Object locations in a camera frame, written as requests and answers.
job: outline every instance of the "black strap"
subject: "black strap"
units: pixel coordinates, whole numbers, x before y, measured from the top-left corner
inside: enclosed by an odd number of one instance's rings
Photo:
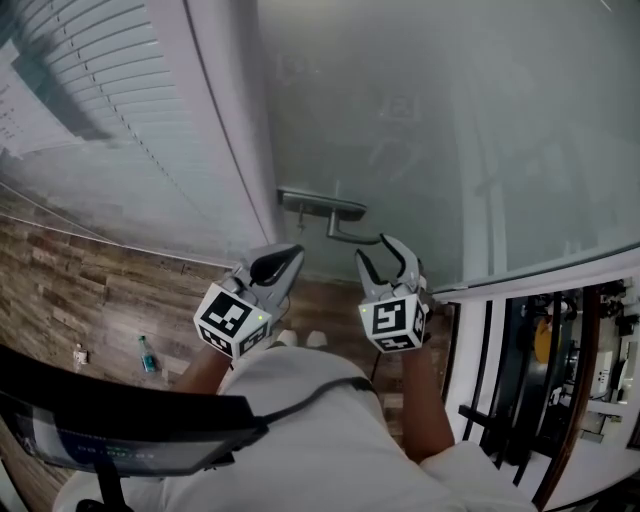
[[[324,394],[328,393],[332,389],[339,388],[342,386],[352,386],[356,391],[371,391],[373,393],[376,390],[373,388],[373,384],[369,379],[364,377],[346,377],[344,379],[336,379],[323,384],[318,389],[316,389],[311,395],[304,399],[302,402],[298,402],[286,409],[282,409],[281,411],[272,412],[271,414],[267,414],[266,416],[262,416],[262,420],[266,425],[271,425],[273,422],[286,418],[287,416],[291,416],[296,412],[309,407],[312,403],[321,398]]]

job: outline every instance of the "white shirt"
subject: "white shirt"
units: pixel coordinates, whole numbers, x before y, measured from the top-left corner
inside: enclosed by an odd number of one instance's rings
[[[233,372],[223,394],[244,395],[256,415],[284,409],[320,385],[363,376],[340,357],[299,348],[268,350]],[[387,432],[373,393],[337,388],[272,424],[235,464],[162,481],[126,478],[135,511],[534,511],[482,450],[461,443],[420,465]],[[54,511],[100,499],[95,475],[76,473]]]

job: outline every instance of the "cord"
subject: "cord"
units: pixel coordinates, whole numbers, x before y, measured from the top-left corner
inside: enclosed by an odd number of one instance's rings
[[[287,295],[287,309],[284,311],[284,313],[282,313],[282,316],[285,316],[289,312],[289,308],[290,307],[291,307],[291,299]]]
[[[589,400],[600,400],[602,401],[603,398],[605,398],[607,395],[609,394],[609,391],[605,391],[604,394],[600,395],[600,396],[590,396]]]
[[[270,425],[271,423],[274,423],[278,420],[301,411],[302,409],[308,407],[313,402],[318,400],[325,393],[342,386],[352,386],[357,391],[371,391],[373,393],[376,392],[375,389],[373,389],[373,385],[371,384],[371,382],[365,377],[346,377],[344,379],[332,380],[320,386],[302,402],[298,402],[297,404],[287,407],[286,409],[282,409],[280,411],[272,412],[271,414],[262,416],[261,419],[264,421],[265,425]]]
[[[378,352],[378,355],[376,356],[376,360],[373,363],[373,370],[371,370],[371,377],[369,377],[369,380],[371,382],[373,382],[373,379],[375,379],[376,377],[376,371],[378,369],[378,363],[380,362],[380,357],[382,356],[382,352]]]

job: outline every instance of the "white shoe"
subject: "white shoe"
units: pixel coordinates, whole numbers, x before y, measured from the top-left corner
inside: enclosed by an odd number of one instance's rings
[[[309,336],[307,337],[307,347],[309,348],[320,348],[326,347],[327,343],[327,335],[322,331],[311,331]]]
[[[296,331],[292,331],[290,329],[285,329],[284,331],[282,331],[279,335],[278,338],[276,339],[276,342],[280,342],[283,345],[286,345],[287,347],[297,347],[298,346],[298,335],[296,334]]]

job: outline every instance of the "black and white marker cube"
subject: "black and white marker cube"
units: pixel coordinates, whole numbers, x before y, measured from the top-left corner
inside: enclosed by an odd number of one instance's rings
[[[238,359],[271,333],[271,315],[212,284],[193,317],[198,336]]]
[[[429,308],[417,294],[360,304],[365,334],[381,352],[399,352],[422,346]]]

